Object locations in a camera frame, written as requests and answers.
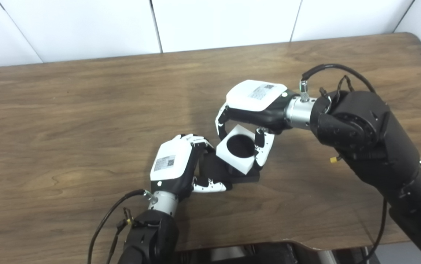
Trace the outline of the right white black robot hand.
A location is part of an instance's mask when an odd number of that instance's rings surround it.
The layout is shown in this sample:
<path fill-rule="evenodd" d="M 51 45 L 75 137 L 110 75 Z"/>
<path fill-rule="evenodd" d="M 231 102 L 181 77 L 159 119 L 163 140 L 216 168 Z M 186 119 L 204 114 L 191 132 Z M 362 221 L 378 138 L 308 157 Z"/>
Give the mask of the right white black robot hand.
<path fill-rule="evenodd" d="M 215 118 L 219 139 L 228 137 L 225 124 L 229 120 L 255 125 L 256 130 L 250 132 L 253 161 L 243 166 L 231 158 L 227 163 L 244 174 L 252 168 L 261 171 L 267 162 L 275 135 L 293 128 L 287 117 L 287 108 L 298 95 L 285 85 L 257 80 L 245 80 L 233 87 Z"/>

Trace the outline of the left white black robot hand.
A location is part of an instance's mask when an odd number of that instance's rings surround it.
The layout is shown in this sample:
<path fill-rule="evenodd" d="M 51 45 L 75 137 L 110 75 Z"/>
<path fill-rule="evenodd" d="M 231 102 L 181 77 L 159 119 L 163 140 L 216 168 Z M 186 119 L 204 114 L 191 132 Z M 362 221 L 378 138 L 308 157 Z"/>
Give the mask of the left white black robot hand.
<path fill-rule="evenodd" d="M 203 136 L 178 134 L 160 145 L 150 171 L 152 193 L 173 194 L 179 202 L 194 193 L 217 193 L 232 190 L 226 183 L 206 176 L 202 170 L 204 154 L 215 149 Z"/>

